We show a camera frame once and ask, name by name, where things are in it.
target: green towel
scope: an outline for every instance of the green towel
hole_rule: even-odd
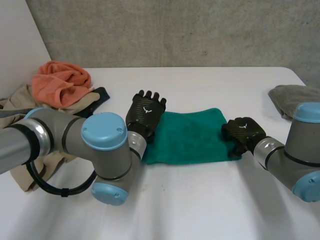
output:
[[[234,144],[225,142],[221,134],[225,123],[217,108],[192,113],[164,112],[142,162],[182,165],[232,161],[228,152]]]

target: towel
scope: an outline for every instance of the towel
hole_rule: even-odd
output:
[[[225,142],[221,134],[225,123],[217,108],[193,113],[164,112],[142,162],[183,165],[232,161],[228,152],[234,144]]]
[[[91,106],[91,104],[98,102],[99,99],[100,94],[98,92],[90,92],[70,107],[59,108],[57,110],[68,114],[79,113],[88,106]],[[30,109],[50,107],[49,105],[36,101],[32,97],[32,88],[29,85],[19,88],[8,99],[1,99],[0,106],[2,106],[0,115],[1,113],[8,114],[8,112],[16,113],[0,118],[0,129],[23,119],[26,111]],[[42,178],[47,181],[62,163],[68,163],[74,158],[74,156],[64,152],[55,151],[47,156],[38,157],[34,163]],[[26,165],[15,167],[10,170],[10,173],[23,191],[33,191],[38,188],[38,185],[35,184],[33,178],[28,173]]]
[[[56,110],[67,114],[77,114],[96,102],[100,103],[99,99],[99,92],[90,92],[71,106]],[[30,85],[22,86],[8,99],[0,99],[0,106],[2,107],[0,109],[0,129],[23,119],[31,109],[51,108],[50,105],[38,102],[33,98]]]
[[[299,104],[320,102],[320,89],[301,85],[278,85],[268,93],[283,119],[292,120]]]
[[[56,109],[67,108],[93,89],[91,76],[83,68],[63,61],[49,61],[32,77],[35,100]]]

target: gray wall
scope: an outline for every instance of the gray wall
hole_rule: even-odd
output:
[[[320,0],[26,0],[53,60],[288,67],[320,87]]]

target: beige cloth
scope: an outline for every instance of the beige cloth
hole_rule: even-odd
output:
[[[75,114],[87,106],[92,104],[94,101],[99,100],[100,95],[95,92],[90,92],[81,98],[79,101],[67,108],[57,109],[59,112],[68,114]],[[32,97],[32,88],[30,85],[25,85],[19,88],[10,98],[1,99],[0,105],[3,106],[2,111],[7,110],[19,110],[19,109],[31,109],[31,108],[51,108],[49,105],[38,102]],[[0,129],[17,122],[24,118],[24,114],[16,114],[0,118]],[[34,163],[37,171],[40,173],[42,178],[47,181],[64,162],[70,162],[75,159],[74,156],[66,154],[64,152],[55,151],[51,154],[38,157]],[[10,171],[13,179],[18,183],[23,191],[35,190],[38,185],[35,184],[34,180],[27,171],[26,165],[17,166]]]

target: tabletop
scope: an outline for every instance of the tabletop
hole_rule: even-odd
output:
[[[97,109],[125,117],[139,90],[158,92],[166,110],[219,108],[227,120],[252,117],[285,143],[290,122],[268,97],[277,85],[303,85],[283,67],[87,68],[110,99]],[[63,165],[49,180],[72,188],[92,172],[89,161]],[[320,203],[295,197],[250,153],[242,160],[142,166],[124,205],[97,201],[90,190],[68,198],[24,193],[0,175],[3,240],[300,240],[320,236]]]

